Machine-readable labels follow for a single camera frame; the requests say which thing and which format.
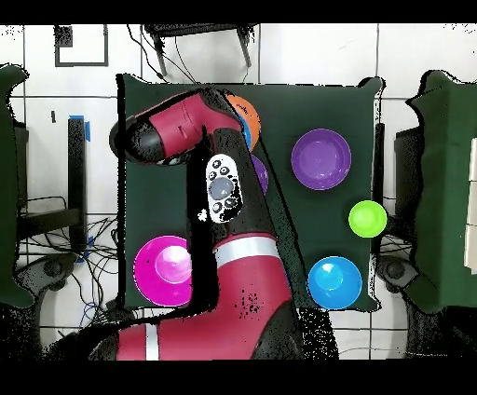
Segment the blue bowl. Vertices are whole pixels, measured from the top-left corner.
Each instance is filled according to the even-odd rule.
[[[347,258],[328,256],[311,268],[307,286],[318,305],[340,310],[356,302],[361,293],[362,278],[360,270]]]

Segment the bowl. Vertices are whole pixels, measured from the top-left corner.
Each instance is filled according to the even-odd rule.
[[[388,215],[379,203],[363,200],[353,206],[348,222],[351,230],[361,238],[375,238],[386,228]]]
[[[260,182],[260,186],[262,186],[262,191],[266,194],[268,188],[268,172],[266,171],[266,167],[258,157],[255,155],[251,155],[251,157],[255,172],[258,176],[258,181]]]
[[[252,151],[260,135],[260,117],[255,108],[245,99],[235,95],[227,95],[227,99],[234,107],[240,122],[243,124],[245,141],[247,142],[249,151]]]
[[[328,256],[311,268],[307,287],[322,308],[340,310],[351,306],[360,296],[361,273],[347,258]]]
[[[184,238],[161,236],[149,240],[134,260],[139,292],[158,306],[176,307],[192,296],[192,265]]]
[[[297,180],[313,190],[331,189],[340,184],[351,167],[351,151],[340,134],[314,129],[296,142],[292,169]]]

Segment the white tile floor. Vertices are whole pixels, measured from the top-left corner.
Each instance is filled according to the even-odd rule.
[[[73,31],[74,46],[61,49],[61,61],[101,61],[102,26],[73,25]],[[68,116],[83,115],[91,128],[91,141],[87,143],[89,221],[115,215],[116,160],[107,141],[116,121],[115,76],[131,73],[159,82],[147,64],[149,61],[159,70],[156,54],[141,36],[139,25],[131,25],[130,31],[132,38],[143,42],[147,59],[131,40],[126,25],[108,25],[109,67],[55,68],[52,26],[0,26],[0,63],[23,65],[30,75],[13,90],[10,99],[15,117],[25,121],[30,130],[29,198],[67,198],[66,122]],[[476,80],[476,34],[475,24],[262,24],[255,28],[254,41],[249,45],[252,68],[245,81],[352,86],[365,77],[383,77],[384,194],[393,198],[394,136],[399,130],[417,125],[416,115],[404,100],[417,94],[421,76],[430,69],[444,69],[461,81]],[[177,46],[197,81],[241,82],[247,73],[239,39],[233,31],[178,37]],[[171,61],[182,67],[174,39],[166,40],[165,51]],[[187,82],[168,60],[166,67],[169,81]],[[56,123],[51,121],[51,111],[55,112]],[[386,204],[393,213],[392,201]],[[60,201],[29,205],[32,211],[60,207]],[[109,232],[101,237],[101,244],[113,246],[108,235]],[[29,252],[40,250],[29,246]],[[107,268],[115,272],[116,262],[110,261]],[[84,264],[76,264],[75,275],[83,294],[90,299],[90,274]],[[375,295],[382,305],[379,311],[331,313],[341,359],[402,358],[407,327],[404,302],[399,295],[388,293],[382,281],[375,282]],[[106,300],[116,296],[114,274],[104,274],[102,285]],[[75,281],[69,278],[63,290],[47,294],[41,315],[45,345],[61,336],[58,331],[68,334],[79,325],[83,304],[78,291]]]

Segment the black chair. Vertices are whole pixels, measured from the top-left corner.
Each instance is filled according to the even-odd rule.
[[[253,26],[258,23],[176,23],[176,24],[146,24],[144,29],[151,35],[154,41],[157,58],[159,60],[160,72],[163,76],[168,74],[164,64],[164,42],[166,37],[176,37],[179,35],[200,34],[209,32],[220,32],[223,30],[237,30],[238,40],[242,48],[243,57],[247,67],[252,65],[247,46],[250,42],[250,34]]]

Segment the table surface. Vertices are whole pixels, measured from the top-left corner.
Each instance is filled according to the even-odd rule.
[[[123,78],[126,116],[197,87],[146,84],[131,75],[123,75]],[[348,213],[360,200],[371,198],[374,99],[381,84],[382,80],[375,77],[360,87],[215,85],[246,99],[261,118],[262,141],[252,153],[268,169],[273,166],[293,218],[299,251],[294,247],[293,228],[284,218],[277,185],[269,177],[266,201],[298,307],[317,307],[306,290],[309,269],[323,257],[341,255],[359,268],[363,280],[361,295],[350,309],[377,309],[377,302],[368,295],[367,287],[371,242],[350,230]],[[293,146],[312,129],[340,133],[351,150],[352,163],[347,178],[328,191],[307,189],[293,176]],[[270,162],[264,156],[263,147]],[[153,306],[138,292],[132,265],[137,251],[149,239],[168,234],[185,237],[185,166],[144,167],[127,163],[126,180],[126,306]]]

